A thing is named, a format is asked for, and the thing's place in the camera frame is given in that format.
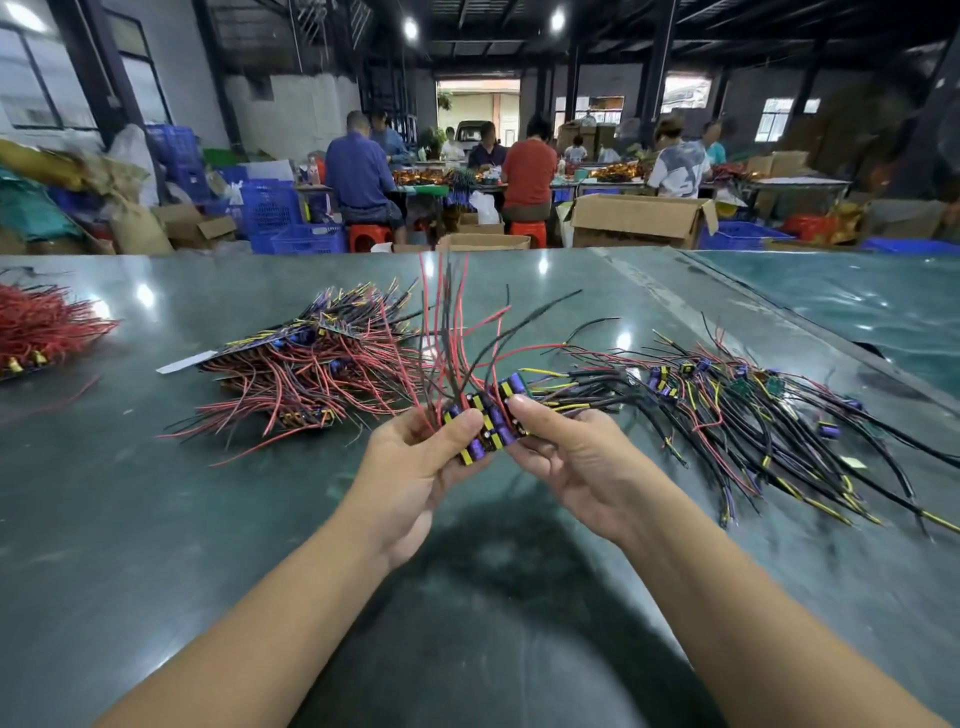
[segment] man in black shirt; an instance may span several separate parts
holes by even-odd
[[[507,158],[507,148],[496,141],[496,126],[492,121],[484,122],[480,127],[480,143],[470,150],[467,167],[487,169],[503,166]]]

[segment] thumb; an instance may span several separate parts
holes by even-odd
[[[575,422],[529,397],[513,395],[507,406],[527,432],[562,448],[572,448],[583,436]]]
[[[423,457],[423,471],[433,475],[469,445],[483,427],[483,415],[466,409],[448,424],[417,445]]]

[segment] left hand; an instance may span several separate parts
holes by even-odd
[[[469,467],[457,458],[482,427],[483,415],[467,409],[433,432],[425,410],[415,407],[373,431],[338,510],[372,539],[390,569],[423,544],[446,491],[490,465],[491,455]]]

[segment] person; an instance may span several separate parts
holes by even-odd
[[[440,159],[446,161],[463,161],[467,155],[457,144],[457,132],[453,127],[446,128],[446,141],[440,150]]]
[[[573,145],[567,147],[564,151],[564,159],[574,164],[580,164],[586,158],[587,147],[584,146],[584,138],[577,134],[573,137]]]
[[[710,170],[707,150],[698,139],[684,141],[683,125],[676,119],[662,119],[655,134],[657,161],[647,184],[662,197],[696,198],[700,183]]]
[[[502,167],[506,158],[507,148],[496,140],[496,126],[492,121],[485,121],[480,126],[480,143],[470,150],[467,157],[467,167],[480,170]]]
[[[347,135],[326,149],[326,185],[337,193],[344,225],[388,225],[394,242],[407,241],[403,213],[387,192],[396,192],[383,150],[370,139],[370,122],[362,111],[347,114]]]
[[[550,125],[539,115],[527,124],[527,138],[510,148],[500,181],[507,184],[503,219],[536,223],[550,217],[550,183],[557,171],[557,150],[549,146]]]
[[[370,119],[373,123],[373,131],[370,138],[380,145],[380,149],[387,155],[387,164],[390,169],[399,169],[404,164],[409,164],[413,160],[413,155],[407,151],[407,145],[403,143],[403,138],[392,127],[387,126],[387,114],[384,111],[374,111]]]
[[[524,397],[507,406],[543,438],[510,455],[624,553],[732,728],[946,728],[794,601],[611,417],[568,419]],[[327,522],[96,726],[286,725],[376,588],[423,544],[444,496],[493,461],[454,459],[482,426],[467,409],[434,432],[415,408],[378,427]]]
[[[704,126],[704,136],[701,141],[707,150],[707,157],[711,166],[727,163],[727,150],[720,143],[723,134],[723,124],[719,121],[708,121]]]

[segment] right hand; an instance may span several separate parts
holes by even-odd
[[[642,508],[644,491],[672,486],[603,412],[586,409],[569,419],[522,395],[507,406],[537,435],[507,447],[511,457],[546,482],[578,521],[618,546],[635,532],[632,514]]]

